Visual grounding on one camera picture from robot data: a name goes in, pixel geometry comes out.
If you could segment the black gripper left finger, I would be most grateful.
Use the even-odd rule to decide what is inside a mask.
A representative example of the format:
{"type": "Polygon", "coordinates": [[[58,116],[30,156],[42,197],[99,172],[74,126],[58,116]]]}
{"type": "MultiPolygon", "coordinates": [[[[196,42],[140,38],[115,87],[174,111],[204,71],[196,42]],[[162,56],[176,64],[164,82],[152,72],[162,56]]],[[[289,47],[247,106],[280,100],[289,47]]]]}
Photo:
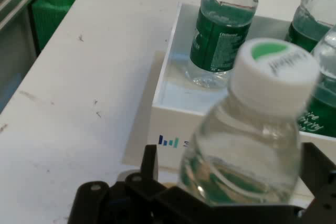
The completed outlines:
{"type": "Polygon", "coordinates": [[[68,223],[152,223],[150,201],[166,187],[158,179],[157,146],[146,145],[141,167],[113,186],[93,181],[76,192],[68,223]]]}

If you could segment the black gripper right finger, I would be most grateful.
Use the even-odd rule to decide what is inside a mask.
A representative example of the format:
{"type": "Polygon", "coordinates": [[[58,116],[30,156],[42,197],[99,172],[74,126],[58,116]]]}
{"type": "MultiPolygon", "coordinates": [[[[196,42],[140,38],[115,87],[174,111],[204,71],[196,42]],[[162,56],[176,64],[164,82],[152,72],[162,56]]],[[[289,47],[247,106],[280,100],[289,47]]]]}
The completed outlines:
{"type": "Polygon", "coordinates": [[[313,143],[303,143],[301,180],[314,196],[302,223],[335,223],[335,164],[313,143]]]}

